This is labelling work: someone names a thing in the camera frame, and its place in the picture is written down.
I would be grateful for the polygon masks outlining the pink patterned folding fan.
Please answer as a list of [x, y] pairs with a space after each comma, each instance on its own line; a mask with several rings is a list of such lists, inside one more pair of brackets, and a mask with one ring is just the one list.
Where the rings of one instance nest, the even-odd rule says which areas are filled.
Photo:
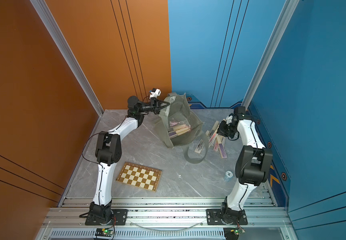
[[226, 159], [227, 158], [227, 154], [226, 154], [226, 150], [224, 147], [225, 144], [225, 137], [218, 135], [217, 136], [217, 144], [218, 144], [218, 150], [220, 152], [221, 158], [222, 159]]

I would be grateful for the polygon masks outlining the olive green tote bag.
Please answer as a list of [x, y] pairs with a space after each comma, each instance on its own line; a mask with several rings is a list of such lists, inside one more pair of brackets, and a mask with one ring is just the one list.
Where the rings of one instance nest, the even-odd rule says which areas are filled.
[[169, 148], [182, 147], [184, 158], [191, 164], [199, 164], [203, 157], [189, 156], [189, 145], [200, 139], [207, 154], [209, 140], [202, 130], [203, 122], [191, 110], [186, 95], [170, 93], [164, 100], [169, 104], [159, 113], [154, 130], [159, 139]]

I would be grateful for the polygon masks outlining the light wooden folding fan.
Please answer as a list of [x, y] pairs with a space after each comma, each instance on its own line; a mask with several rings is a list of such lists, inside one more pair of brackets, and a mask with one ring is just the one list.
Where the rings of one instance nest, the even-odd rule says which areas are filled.
[[213, 145], [214, 139], [217, 136], [217, 129], [219, 127], [219, 121], [216, 121], [208, 134], [209, 146]]

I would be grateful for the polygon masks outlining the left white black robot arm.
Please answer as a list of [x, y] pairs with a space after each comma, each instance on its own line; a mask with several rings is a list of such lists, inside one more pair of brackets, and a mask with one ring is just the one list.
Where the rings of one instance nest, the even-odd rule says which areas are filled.
[[144, 115], [152, 112], [156, 115], [167, 108], [170, 103], [150, 97], [143, 103], [136, 96], [128, 99], [128, 113], [117, 127], [98, 133], [95, 156], [99, 166], [96, 193], [85, 214], [85, 225], [109, 225], [114, 223], [115, 214], [112, 206], [112, 182], [117, 163], [122, 156], [122, 140], [132, 131], [140, 127]]

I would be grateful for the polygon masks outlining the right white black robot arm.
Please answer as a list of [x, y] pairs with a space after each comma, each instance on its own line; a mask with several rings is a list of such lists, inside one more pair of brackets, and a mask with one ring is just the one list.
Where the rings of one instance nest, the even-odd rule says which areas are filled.
[[237, 107], [223, 120], [217, 133], [228, 139], [235, 135], [243, 147], [235, 166], [237, 181], [221, 205], [220, 219], [225, 225], [247, 225], [244, 204], [252, 191], [267, 181], [273, 153], [261, 142], [253, 120], [245, 107]]

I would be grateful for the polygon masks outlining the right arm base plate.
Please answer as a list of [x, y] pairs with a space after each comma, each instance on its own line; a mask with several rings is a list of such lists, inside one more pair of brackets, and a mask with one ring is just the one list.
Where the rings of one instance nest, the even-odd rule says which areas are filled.
[[207, 209], [206, 210], [207, 224], [210, 226], [215, 225], [248, 225], [248, 220], [245, 210], [233, 211], [227, 210], [226, 213], [221, 213], [220, 209]]

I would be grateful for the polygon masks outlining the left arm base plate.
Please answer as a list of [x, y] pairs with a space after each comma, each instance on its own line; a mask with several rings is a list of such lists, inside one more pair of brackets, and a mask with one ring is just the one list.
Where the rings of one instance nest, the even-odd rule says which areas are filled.
[[114, 209], [104, 213], [103, 217], [88, 213], [85, 221], [86, 226], [124, 226], [128, 217], [127, 209]]

